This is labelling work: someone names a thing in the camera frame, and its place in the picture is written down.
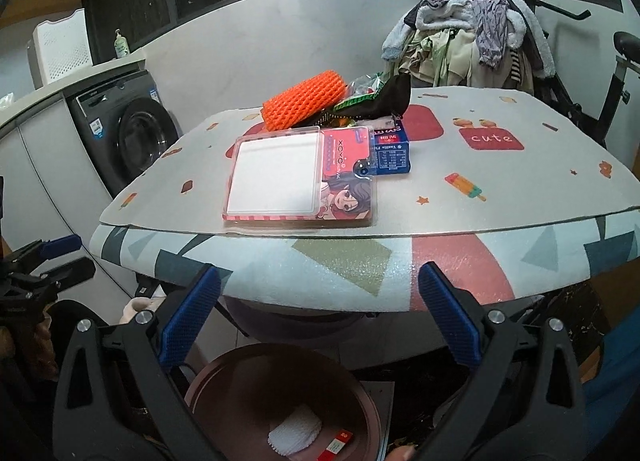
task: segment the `soap bottle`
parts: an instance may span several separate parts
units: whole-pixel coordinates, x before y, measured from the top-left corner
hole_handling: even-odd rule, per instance
[[[122,58],[127,56],[129,53],[129,45],[127,44],[127,39],[120,35],[120,31],[116,30],[116,40],[113,43],[113,47],[116,49],[116,56],[118,58]]]

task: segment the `geometric patterned tablecloth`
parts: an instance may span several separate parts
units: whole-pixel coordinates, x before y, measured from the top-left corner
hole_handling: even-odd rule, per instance
[[[223,293],[332,311],[424,311],[418,269],[435,261],[481,303],[545,293],[638,257],[640,212],[481,234],[300,239],[157,232],[101,224],[90,251],[161,281],[188,284],[202,263]]]

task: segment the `floor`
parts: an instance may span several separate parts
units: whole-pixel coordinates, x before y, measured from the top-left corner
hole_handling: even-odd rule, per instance
[[[530,302],[531,299],[526,298],[501,303],[497,307],[513,314]],[[258,341],[242,335],[217,311],[210,314],[196,340],[206,362],[232,349],[254,343]],[[381,313],[368,318],[353,338],[318,352],[354,370],[411,358],[444,345],[431,314]]]

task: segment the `white cabinet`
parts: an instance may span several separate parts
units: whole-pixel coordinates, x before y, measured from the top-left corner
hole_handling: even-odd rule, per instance
[[[88,247],[111,196],[84,149],[66,102],[60,99],[43,109],[23,123],[20,132],[53,204]],[[98,257],[94,260],[129,295],[135,294],[138,283],[132,271]]]
[[[32,241],[49,241],[69,235],[65,224],[44,190],[26,152],[18,130],[0,140],[0,176],[4,177],[2,237],[12,250]],[[45,262],[44,271],[82,256],[84,248]],[[91,308],[108,323],[117,323],[129,297],[108,275],[96,268],[93,279],[64,291],[60,298],[71,298]]]

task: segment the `pile of clothes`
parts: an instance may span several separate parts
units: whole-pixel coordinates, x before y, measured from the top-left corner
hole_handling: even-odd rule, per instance
[[[391,75],[412,86],[467,85],[533,94],[556,74],[542,27],[524,0],[420,0],[382,46]]]

